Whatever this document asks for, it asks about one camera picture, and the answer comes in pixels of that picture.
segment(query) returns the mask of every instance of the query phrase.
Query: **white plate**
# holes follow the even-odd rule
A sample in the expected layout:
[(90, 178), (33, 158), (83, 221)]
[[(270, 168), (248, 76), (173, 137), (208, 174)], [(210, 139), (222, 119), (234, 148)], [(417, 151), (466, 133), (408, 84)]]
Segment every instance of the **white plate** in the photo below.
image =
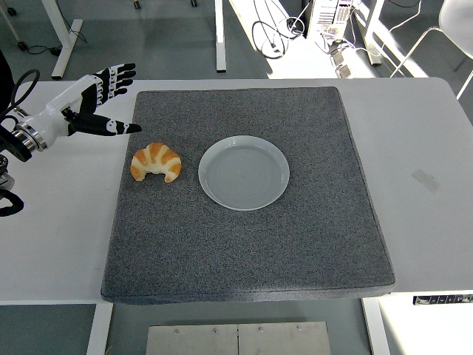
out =
[(237, 211), (261, 209), (286, 190), (289, 165), (276, 146), (250, 135), (216, 142), (202, 156), (199, 181), (215, 202)]

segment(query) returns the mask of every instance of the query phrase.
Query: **desk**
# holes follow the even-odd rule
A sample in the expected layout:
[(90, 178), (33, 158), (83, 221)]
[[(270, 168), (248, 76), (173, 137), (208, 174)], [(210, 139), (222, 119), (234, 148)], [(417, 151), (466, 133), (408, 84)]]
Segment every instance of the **desk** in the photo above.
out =
[[(69, 85), (41, 82), (22, 106), (38, 112)], [(144, 90), (290, 86), (339, 89), (392, 260), (395, 292), (471, 289), (473, 127), (445, 81), (136, 81), (97, 113), (129, 121)], [(76, 134), (27, 163), (7, 155), (13, 191), (25, 209), (0, 220), (0, 304), (103, 302), (127, 139)], [(416, 172), (425, 173), (422, 182)]]

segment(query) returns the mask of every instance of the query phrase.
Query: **black fingertip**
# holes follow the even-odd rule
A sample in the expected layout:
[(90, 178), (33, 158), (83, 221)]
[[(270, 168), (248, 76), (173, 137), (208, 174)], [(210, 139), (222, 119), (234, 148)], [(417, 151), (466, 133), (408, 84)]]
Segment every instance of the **black fingertip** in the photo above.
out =
[(114, 94), (115, 94), (115, 96), (116, 96), (116, 95), (126, 94), (127, 92), (128, 92), (128, 90), (125, 89), (124, 87), (122, 87), (122, 88), (120, 88), (120, 89), (118, 89), (118, 90), (115, 90), (115, 91), (114, 91)]
[(116, 88), (118, 89), (119, 87), (127, 87), (131, 84), (133, 84), (132, 79), (123, 79), (117, 82)]
[(126, 133), (136, 133), (141, 132), (141, 126), (139, 124), (130, 124)]
[(126, 63), (123, 65), (123, 68), (125, 70), (133, 70), (134, 68), (136, 68), (136, 64), (135, 63)]
[(132, 78), (135, 75), (136, 75), (136, 72), (134, 70), (130, 72), (122, 72), (121, 74), (117, 76), (117, 81), (122, 81), (123, 79)]

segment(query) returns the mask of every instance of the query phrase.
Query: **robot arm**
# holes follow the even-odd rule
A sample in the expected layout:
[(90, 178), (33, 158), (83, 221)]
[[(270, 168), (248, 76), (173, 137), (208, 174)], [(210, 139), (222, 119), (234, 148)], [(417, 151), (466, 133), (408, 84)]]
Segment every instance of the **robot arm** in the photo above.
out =
[(23, 115), (16, 129), (30, 138), (35, 149), (51, 147), (56, 138), (85, 132), (94, 135), (116, 135), (139, 132), (134, 124), (123, 124), (99, 115), (93, 115), (97, 107), (109, 99), (126, 93), (126, 86), (135, 75), (134, 64), (121, 64), (85, 75), (58, 97), (47, 103), (37, 115)]
[[(137, 124), (113, 121), (94, 113), (108, 100), (127, 92), (126, 87), (132, 84), (131, 78), (136, 74), (134, 68), (134, 64), (121, 64), (85, 75), (48, 102), (45, 109), (36, 115), (28, 115), (14, 103), (16, 89), (20, 84), (18, 83), (13, 92), (12, 105), (0, 114), (0, 153), (8, 150), (19, 160), (27, 161), (35, 150), (41, 152), (50, 148), (58, 137), (73, 135), (76, 132), (121, 135), (141, 131), (141, 127)], [(13, 116), (7, 116), (12, 109), (21, 117), (21, 121)], [(16, 122), (12, 131), (2, 126), (6, 118)], [(14, 180), (7, 173), (7, 163), (6, 158), (0, 155), (0, 200), (8, 199), (12, 207), (0, 209), (0, 216), (14, 214), (23, 208), (23, 202), (10, 191)]]

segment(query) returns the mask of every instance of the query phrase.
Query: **computer tower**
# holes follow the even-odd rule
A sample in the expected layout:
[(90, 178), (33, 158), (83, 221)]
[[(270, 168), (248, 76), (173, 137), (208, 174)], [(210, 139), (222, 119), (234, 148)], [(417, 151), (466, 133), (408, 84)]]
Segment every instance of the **computer tower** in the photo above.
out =
[(328, 41), (344, 36), (353, 0), (312, 0), (307, 9), (307, 39), (323, 36)]

